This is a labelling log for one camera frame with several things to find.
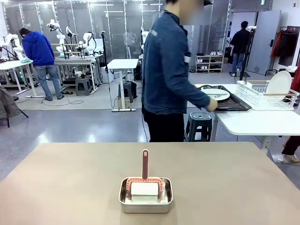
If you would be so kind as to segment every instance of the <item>black pants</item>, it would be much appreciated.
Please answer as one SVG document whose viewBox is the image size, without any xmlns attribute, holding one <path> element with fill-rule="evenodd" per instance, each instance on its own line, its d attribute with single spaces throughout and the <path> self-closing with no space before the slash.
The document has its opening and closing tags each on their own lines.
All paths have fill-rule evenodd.
<svg viewBox="0 0 300 225">
<path fill-rule="evenodd" d="M 150 142 L 183 142 L 183 114 L 155 114 L 143 110 L 144 119 L 148 124 Z"/>
<path fill-rule="evenodd" d="M 282 154 L 293 156 L 299 146 L 300 136 L 291 136 L 285 144 L 285 148 L 283 149 Z"/>
</svg>

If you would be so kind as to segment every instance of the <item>stainless steel container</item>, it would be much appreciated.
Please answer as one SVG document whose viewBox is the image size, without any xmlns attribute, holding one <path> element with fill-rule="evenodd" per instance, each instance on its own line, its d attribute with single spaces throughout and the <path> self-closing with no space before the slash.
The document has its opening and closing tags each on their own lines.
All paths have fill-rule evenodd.
<svg viewBox="0 0 300 225">
<path fill-rule="evenodd" d="M 119 202 L 121 203 L 122 210 L 125 213 L 168 213 L 172 208 L 173 203 L 173 189 L 171 181 L 168 178 L 162 177 L 165 182 L 165 189 L 168 196 L 168 203 L 155 203 L 155 204 L 126 204 L 125 198 L 127 194 L 126 182 L 128 177 L 121 182 Z"/>
</svg>

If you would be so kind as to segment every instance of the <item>red brush handle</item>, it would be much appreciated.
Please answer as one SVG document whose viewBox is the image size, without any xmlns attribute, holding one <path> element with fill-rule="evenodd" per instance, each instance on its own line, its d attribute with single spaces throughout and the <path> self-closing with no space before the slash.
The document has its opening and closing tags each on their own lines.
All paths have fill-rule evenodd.
<svg viewBox="0 0 300 225">
<path fill-rule="evenodd" d="M 146 180 L 148 178 L 148 161 L 149 161 L 149 151 L 144 149 L 142 151 L 142 178 Z"/>
</svg>

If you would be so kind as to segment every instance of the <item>jeans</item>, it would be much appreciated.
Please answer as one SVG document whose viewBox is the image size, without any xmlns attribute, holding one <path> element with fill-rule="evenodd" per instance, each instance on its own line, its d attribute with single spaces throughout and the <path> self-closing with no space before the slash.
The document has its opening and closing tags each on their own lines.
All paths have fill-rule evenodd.
<svg viewBox="0 0 300 225">
<path fill-rule="evenodd" d="M 300 136 L 291 136 L 285 144 L 285 149 L 283 149 L 282 154 L 293 156 L 299 146 Z"/>
<path fill-rule="evenodd" d="M 143 111 L 150 133 L 150 142 L 183 142 L 184 120 L 183 114 L 155 114 Z"/>
<path fill-rule="evenodd" d="M 243 68 L 243 63 L 244 63 L 244 58 L 245 54 L 233 54 L 233 61 L 232 61 L 232 73 L 235 74 L 237 69 L 240 69 L 240 72 L 242 71 Z"/>
<path fill-rule="evenodd" d="M 37 70 L 38 81 L 40 82 L 40 84 L 45 92 L 46 98 L 52 99 L 52 94 L 49 90 L 49 87 L 48 87 L 48 84 L 46 81 L 47 74 L 49 74 L 50 78 L 52 79 L 53 86 L 55 88 L 56 97 L 61 98 L 62 94 L 60 92 L 60 83 L 58 81 L 58 74 L 57 74 L 56 66 L 55 65 L 40 66 L 40 67 L 36 67 L 36 70 Z"/>
</svg>

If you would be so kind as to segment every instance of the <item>shoe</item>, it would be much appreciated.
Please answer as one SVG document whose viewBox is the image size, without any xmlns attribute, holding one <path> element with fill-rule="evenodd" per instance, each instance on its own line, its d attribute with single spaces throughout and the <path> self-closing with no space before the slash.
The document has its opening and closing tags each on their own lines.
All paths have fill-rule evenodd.
<svg viewBox="0 0 300 225">
<path fill-rule="evenodd" d="M 62 95 L 60 98 L 57 98 L 57 100 L 61 100 L 62 98 L 64 98 L 65 96 L 64 95 Z"/>
<path fill-rule="evenodd" d="M 285 162 L 285 161 L 293 161 L 294 163 L 298 163 L 300 162 L 300 160 L 298 159 L 298 157 L 296 155 L 293 155 L 293 156 L 289 156 L 289 155 L 284 155 L 282 154 L 278 160 L 280 162 Z"/>
</svg>

